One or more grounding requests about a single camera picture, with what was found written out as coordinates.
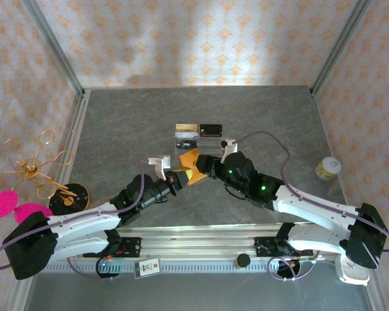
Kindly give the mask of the black round knob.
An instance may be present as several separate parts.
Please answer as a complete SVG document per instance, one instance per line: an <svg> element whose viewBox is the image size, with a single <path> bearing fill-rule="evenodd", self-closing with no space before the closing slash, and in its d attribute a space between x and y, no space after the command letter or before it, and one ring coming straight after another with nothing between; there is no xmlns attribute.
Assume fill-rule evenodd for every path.
<svg viewBox="0 0 389 311"><path fill-rule="evenodd" d="M251 263L250 256L246 253L239 254L234 261L235 267L238 270L243 270L247 268L250 265L250 263Z"/></svg>

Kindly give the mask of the clear acrylic card stand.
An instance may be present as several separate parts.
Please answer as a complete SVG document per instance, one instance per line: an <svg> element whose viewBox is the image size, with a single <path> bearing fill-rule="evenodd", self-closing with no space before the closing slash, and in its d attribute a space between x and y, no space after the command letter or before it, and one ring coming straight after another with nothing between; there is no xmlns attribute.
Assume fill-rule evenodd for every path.
<svg viewBox="0 0 389 311"><path fill-rule="evenodd" d="M198 137L196 138L197 141L197 149L201 154L207 154L207 155L220 155L221 154L221 142L222 137L201 137L200 136L200 125L198 125ZM175 154L176 156L180 156L190 150L177 150L176 149L176 141L177 139L174 138L174 145L175 145Z"/></svg>

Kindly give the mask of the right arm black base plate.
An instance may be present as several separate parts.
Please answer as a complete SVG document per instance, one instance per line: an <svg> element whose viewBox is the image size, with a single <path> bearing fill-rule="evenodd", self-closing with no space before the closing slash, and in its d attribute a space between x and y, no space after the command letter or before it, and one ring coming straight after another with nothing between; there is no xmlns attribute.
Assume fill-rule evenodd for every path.
<svg viewBox="0 0 389 311"><path fill-rule="evenodd" d="M283 257L283 258L313 258L313 250L297 250L285 240L274 236L258 236L253 244L257 257Z"/></svg>

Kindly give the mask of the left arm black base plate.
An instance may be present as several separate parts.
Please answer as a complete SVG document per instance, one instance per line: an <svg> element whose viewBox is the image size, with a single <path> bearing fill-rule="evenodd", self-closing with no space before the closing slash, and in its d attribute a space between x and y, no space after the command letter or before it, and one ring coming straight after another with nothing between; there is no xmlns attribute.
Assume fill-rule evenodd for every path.
<svg viewBox="0 0 389 311"><path fill-rule="evenodd" d="M141 251L141 241L139 237L121 237L112 245L100 253L85 253L85 258L139 258Z"/></svg>

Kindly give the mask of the yellow white can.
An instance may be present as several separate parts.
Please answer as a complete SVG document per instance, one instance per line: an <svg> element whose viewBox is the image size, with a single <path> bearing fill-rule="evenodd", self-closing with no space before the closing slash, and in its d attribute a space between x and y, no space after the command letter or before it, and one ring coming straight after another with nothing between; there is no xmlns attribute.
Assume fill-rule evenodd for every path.
<svg viewBox="0 0 389 311"><path fill-rule="evenodd" d="M323 158L315 168L316 175L323 180L333 179L341 170L341 162L331 156Z"/></svg>

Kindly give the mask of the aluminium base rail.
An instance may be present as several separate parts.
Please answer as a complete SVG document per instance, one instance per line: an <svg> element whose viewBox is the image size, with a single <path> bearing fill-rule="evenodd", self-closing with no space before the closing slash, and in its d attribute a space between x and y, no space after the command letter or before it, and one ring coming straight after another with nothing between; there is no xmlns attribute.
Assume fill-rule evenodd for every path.
<svg viewBox="0 0 389 311"><path fill-rule="evenodd" d="M139 237L139 258L229 260L241 253L257 257L254 238L274 236L283 224L119 228L121 237Z"/></svg>

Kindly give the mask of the aluminium side rail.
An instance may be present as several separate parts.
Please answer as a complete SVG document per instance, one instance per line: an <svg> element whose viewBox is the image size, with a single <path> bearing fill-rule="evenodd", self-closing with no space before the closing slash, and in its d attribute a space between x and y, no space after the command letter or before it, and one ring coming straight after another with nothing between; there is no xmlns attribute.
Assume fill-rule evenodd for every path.
<svg viewBox="0 0 389 311"><path fill-rule="evenodd" d="M80 135L82 133L84 119L86 116L86 110L88 108L89 98L91 95L90 89L85 89L84 93L80 96L78 104L76 105L73 118L69 127L68 135L65 140L63 150L76 154ZM56 181L62 185L69 182L73 163L66 166L58 167Z"/></svg>

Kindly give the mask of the white number tag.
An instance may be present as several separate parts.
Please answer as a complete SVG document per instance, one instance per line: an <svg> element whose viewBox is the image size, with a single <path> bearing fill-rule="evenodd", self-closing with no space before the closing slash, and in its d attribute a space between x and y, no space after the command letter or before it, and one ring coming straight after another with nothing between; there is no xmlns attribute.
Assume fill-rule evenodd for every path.
<svg viewBox="0 0 389 311"><path fill-rule="evenodd" d="M135 263L136 279L150 277L161 273L159 259L147 259Z"/></svg>

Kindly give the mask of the pink fluffy ball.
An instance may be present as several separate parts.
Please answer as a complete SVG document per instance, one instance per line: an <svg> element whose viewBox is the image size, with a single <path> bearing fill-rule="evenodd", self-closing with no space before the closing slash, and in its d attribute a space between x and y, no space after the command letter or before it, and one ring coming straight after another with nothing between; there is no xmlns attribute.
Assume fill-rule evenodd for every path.
<svg viewBox="0 0 389 311"><path fill-rule="evenodd" d="M13 190L0 192L0 218L10 214L18 206L18 194Z"/></svg>
<svg viewBox="0 0 389 311"><path fill-rule="evenodd" d="M14 209L14 218L17 224L21 224L31 214L41 212L45 217L53 215L50 208L38 203L24 203Z"/></svg>

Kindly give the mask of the orange leather card holder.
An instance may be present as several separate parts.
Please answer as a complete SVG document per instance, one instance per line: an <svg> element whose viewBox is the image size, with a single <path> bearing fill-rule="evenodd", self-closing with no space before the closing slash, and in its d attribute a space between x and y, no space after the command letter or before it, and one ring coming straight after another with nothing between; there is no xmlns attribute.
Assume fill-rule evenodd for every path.
<svg viewBox="0 0 389 311"><path fill-rule="evenodd" d="M201 173L196 166L196 162L200 156L200 152L197 148L190 150L182 155L179 155L179 164L182 170L189 170L188 185L194 185L195 183L207 178L207 175Z"/></svg>

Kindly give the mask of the black round disc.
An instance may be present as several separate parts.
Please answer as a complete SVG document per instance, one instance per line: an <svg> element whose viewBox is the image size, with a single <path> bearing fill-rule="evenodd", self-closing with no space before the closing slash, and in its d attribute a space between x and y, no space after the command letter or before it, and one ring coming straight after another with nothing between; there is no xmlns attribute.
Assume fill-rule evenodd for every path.
<svg viewBox="0 0 389 311"><path fill-rule="evenodd" d="M68 183L65 187L67 190L57 190L49 199L52 213L60 216L86 210L90 201L88 189L80 183Z"/></svg>

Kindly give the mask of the aluminium frame post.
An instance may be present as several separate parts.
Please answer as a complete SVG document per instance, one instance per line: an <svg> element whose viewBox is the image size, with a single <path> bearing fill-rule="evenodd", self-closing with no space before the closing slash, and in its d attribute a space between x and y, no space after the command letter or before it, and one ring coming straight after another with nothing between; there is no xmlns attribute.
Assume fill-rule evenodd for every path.
<svg viewBox="0 0 389 311"><path fill-rule="evenodd" d="M356 31L360 21L363 19L371 2L372 0L357 0L354 9L351 11L327 59L320 69L314 84L309 89L312 98L316 98L317 94L320 92L323 84L329 77L331 71L339 60L347 44L349 43L353 33Z"/></svg>
<svg viewBox="0 0 389 311"><path fill-rule="evenodd" d="M84 88L82 87L79 79L77 78L71 64L65 52L63 51L61 45L59 44L56 34L52 30L47 18L42 12L37 0L21 0L24 7L27 9L28 13L34 20L39 32L45 39L48 47L53 53L58 65L61 70L64 72L69 84L74 89L75 93L82 98L84 96Z"/></svg>

